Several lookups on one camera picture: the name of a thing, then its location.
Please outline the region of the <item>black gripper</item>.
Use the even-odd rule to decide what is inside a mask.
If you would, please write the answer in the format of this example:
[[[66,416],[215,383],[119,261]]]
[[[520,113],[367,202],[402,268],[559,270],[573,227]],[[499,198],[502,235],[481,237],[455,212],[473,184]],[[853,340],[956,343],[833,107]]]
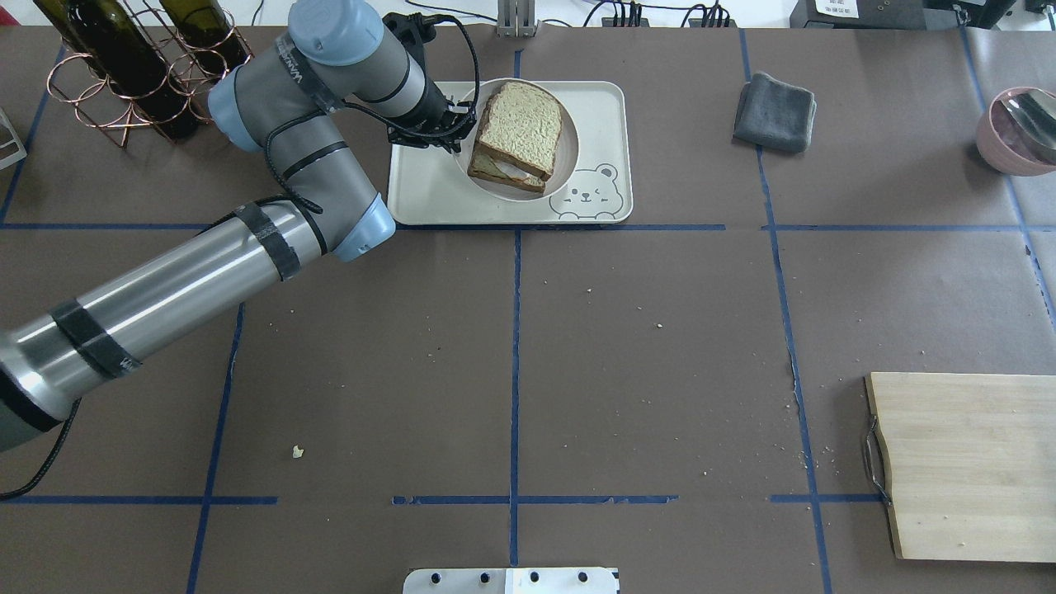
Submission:
[[[479,85],[475,83],[470,98],[452,103],[433,80],[427,79],[420,101],[403,116],[388,118],[388,141],[416,149],[441,148],[448,154],[463,151],[478,123]]]

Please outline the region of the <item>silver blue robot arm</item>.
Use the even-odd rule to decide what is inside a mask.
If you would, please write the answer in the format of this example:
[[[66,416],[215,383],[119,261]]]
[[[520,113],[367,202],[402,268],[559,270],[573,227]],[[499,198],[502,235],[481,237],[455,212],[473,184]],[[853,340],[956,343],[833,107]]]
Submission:
[[[120,278],[2,334],[3,450],[71,420],[83,395],[331,253],[351,261],[395,222],[333,123],[353,109],[389,142],[459,152],[478,103],[427,75],[427,27],[451,16],[378,15],[365,1],[295,1],[274,45],[209,93],[219,131],[261,152],[282,191],[253,200]]]

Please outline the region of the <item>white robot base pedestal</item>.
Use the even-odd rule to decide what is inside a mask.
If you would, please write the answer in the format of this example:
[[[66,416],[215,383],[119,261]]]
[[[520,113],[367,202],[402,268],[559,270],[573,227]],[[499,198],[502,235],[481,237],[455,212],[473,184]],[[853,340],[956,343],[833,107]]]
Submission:
[[[620,593],[617,568],[420,568],[403,593]]]

